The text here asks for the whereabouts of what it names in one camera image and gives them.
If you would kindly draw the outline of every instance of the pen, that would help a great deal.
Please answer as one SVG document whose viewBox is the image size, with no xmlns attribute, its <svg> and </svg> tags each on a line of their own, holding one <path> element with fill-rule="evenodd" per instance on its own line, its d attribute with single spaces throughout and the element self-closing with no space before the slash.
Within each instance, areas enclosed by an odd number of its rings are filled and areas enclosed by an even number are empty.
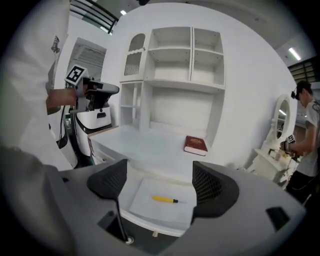
<svg viewBox="0 0 320 256">
<path fill-rule="evenodd" d="M 184 203 L 184 204 L 187 203 L 185 201 L 180 201 L 177 199 L 170 199 L 170 198 L 166 198 L 166 197 L 162 197 L 162 196 L 155 196 L 155 195 L 152 197 L 152 199 L 155 201 L 166 202 L 166 203 Z"/>
</svg>

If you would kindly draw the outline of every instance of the red book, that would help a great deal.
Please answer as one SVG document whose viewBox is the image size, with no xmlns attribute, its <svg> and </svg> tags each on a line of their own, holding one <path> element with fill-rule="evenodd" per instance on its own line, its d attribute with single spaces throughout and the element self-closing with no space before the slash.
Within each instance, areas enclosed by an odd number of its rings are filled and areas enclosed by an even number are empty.
<svg viewBox="0 0 320 256">
<path fill-rule="evenodd" d="M 184 142 L 184 151 L 205 156 L 208 152 L 205 141 L 202 138 L 187 136 Z"/>
</svg>

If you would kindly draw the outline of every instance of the man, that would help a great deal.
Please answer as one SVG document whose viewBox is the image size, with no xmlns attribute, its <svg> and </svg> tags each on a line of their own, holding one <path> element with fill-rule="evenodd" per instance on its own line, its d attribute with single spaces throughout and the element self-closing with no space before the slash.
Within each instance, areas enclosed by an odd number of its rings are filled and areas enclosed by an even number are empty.
<svg viewBox="0 0 320 256">
<path fill-rule="evenodd" d="M 286 191 L 303 203 L 315 186 L 318 174 L 318 147 L 320 146 L 319 119 L 320 105 L 315 101 L 311 84 L 300 81 L 296 85 L 295 98 L 306 109 L 305 139 L 299 143 L 287 145 L 286 150 L 303 156 L 296 171 L 291 176 Z"/>
<path fill-rule="evenodd" d="M 0 143 L 59 170 L 71 165 L 49 131 L 47 108 L 74 105 L 74 89 L 49 90 L 54 63 L 67 38 L 69 0 L 44 0 L 11 39 L 2 60 Z"/>
</svg>

